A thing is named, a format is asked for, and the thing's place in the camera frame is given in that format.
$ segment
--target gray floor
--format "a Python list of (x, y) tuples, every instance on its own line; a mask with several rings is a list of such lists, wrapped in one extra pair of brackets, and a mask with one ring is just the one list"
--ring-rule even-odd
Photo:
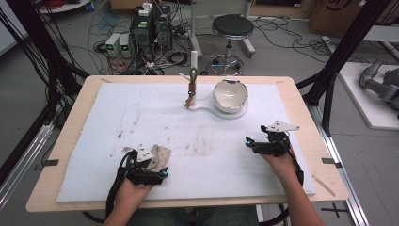
[[(61, 13), (56, 16), (60, 30), (70, 46), (75, 59), (90, 74), (100, 74), (102, 66), (100, 60), (92, 55), (90, 58), (87, 50), (92, 50), (92, 45), (98, 40), (106, 40), (106, 36), (89, 34), (96, 33), (101, 28), (98, 23), (117, 24), (128, 21), (130, 15), (126, 13), (115, 13), (106, 7), (96, 12), (87, 13), (82, 9)], [(197, 19), (197, 27), (204, 25), (199, 34), (212, 34), (209, 24), (212, 17)], [(300, 43), (309, 44), (311, 40), (319, 41), (320, 36), (310, 34), (307, 21), (287, 21), (288, 29), (300, 34)], [(274, 20), (274, 23), (286, 23), (283, 20)], [(119, 26), (115, 32), (125, 28)], [(299, 51), (311, 55), (318, 60), (299, 54), (292, 48), (281, 48), (281, 46), (292, 46), (295, 36), (287, 34), (284, 30), (266, 31), (265, 34), (255, 30), (250, 38), (257, 53), (248, 58), (247, 53), (240, 48), (239, 43), (234, 43), (233, 53), (241, 57), (245, 62), (245, 75), (273, 75), (290, 76), (296, 82), (319, 72), (328, 56), (318, 56), (311, 48), (301, 48)], [(204, 57), (199, 61), (199, 69), (205, 70), (208, 61), (213, 55), (224, 52), (227, 42), (213, 36), (199, 35), (199, 44)], [(354, 57), (362, 58), (372, 62), (379, 56), (390, 64), (398, 64), (397, 60), (390, 56), (383, 48), (375, 47), (378, 44), (364, 42), (354, 53)], [(100, 56), (103, 68), (106, 61)], [(188, 73), (187, 68), (173, 67), (166, 70), (166, 74)], [(0, 163), (3, 164), (9, 153), (12, 152), (18, 141), (24, 135), (33, 120), (39, 115), (44, 107), (44, 85), (38, 79), (23, 52), (13, 48), (0, 57)], [(331, 133), (339, 150), (343, 164), (349, 174), (363, 210), (370, 225), (397, 225), (399, 221), (399, 141), (398, 132), (369, 129), (350, 98), (343, 83), (337, 79), (334, 93), (333, 109), (331, 114)], [(52, 140), (43, 148), (34, 165), (40, 163), (40, 159), (53, 140), (57, 131), (54, 132)], [(25, 210), (25, 205), (30, 193), (40, 176), (40, 172), (30, 170), (18, 186), (5, 208), (0, 212), (1, 225), (97, 225), (80, 212), (66, 213), (43, 213), (32, 214)], [(343, 202), (336, 202), (338, 209), (346, 210)], [(333, 203), (319, 202), (314, 204), (326, 225), (352, 225), (347, 213), (336, 214), (326, 209), (332, 209)], [(275, 205), (263, 207), (263, 215), (275, 216), (278, 209)], [(102, 217), (102, 211), (94, 212)]]

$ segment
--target wooden table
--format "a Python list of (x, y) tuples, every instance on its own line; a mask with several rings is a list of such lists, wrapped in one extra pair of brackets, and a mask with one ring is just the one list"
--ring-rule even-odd
[[(216, 84), (224, 77), (199, 76), (198, 83)], [(321, 139), (319, 132), (305, 106), (296, 85), (290, 77), (272, 76), (235, 76), (245, 84), (276, 85), (284, 107), (292, 124), (301, 126), (296, 131), (296, 138), (312, 174), (317, 194), (311, 196), (312, 202), (343, 201), (348, 192), (334, 164), (324, 164), (322, 158), (330, 154)], [(80, 132), (94, 104), (97, 92), (103, 83), (185, 83), (180, 76), (115, 76), (92, 75), (89, 77), (68, 117), (49, 159), (59, 159), (58, 165), (45, 167), (27, 202), (29, 212), (80, 211), (105, 209), (105, 202), (56, 202), (61, 188), (68, 161), (79, 139)], [(173, 201), (144, 201), (141, 207), (177, 207), (229, 204), (260, 204), (286, 202), (282, 197), (223, 198), (223, 199), (190, 199)]]

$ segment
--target chair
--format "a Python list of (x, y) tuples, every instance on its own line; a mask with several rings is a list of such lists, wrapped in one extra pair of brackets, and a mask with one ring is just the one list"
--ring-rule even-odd
[(229, 42), (226, 46), (226, 53), (214, 56), (209, 62), (211, 70), (217, 74), (244, 75), (244, 63), (239, 57), (231, 54), (231, 42), (244, 40), (252, 35), (252, 22), (239, 14), (228, 14), (217, 17), (212, 23), (212, 30)]

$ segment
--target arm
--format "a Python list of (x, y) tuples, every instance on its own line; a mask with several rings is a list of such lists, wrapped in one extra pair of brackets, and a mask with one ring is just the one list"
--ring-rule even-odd
[(290, 208), (292, 224), (294, 226), (324, 225), (296, 177), (291, 157), (287, 153), (279, 157), (267, 154), (261, 154), (261, 156), (269, 163), (281, 181)]
[(106, 219), (104, 225), (126, 225), (152, 188), (153, 186), (139, 188), (128, 179), (124, 179), (115, 198), (114, 210)]

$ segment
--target white bowl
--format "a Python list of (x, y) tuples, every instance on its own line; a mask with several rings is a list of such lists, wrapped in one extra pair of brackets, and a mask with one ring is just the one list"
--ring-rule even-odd
[(247, 103), (248, 90), (246, 85), (233, 79), (224, 79), (214, 88), (214, 104), (226, 113), (236, 113)]

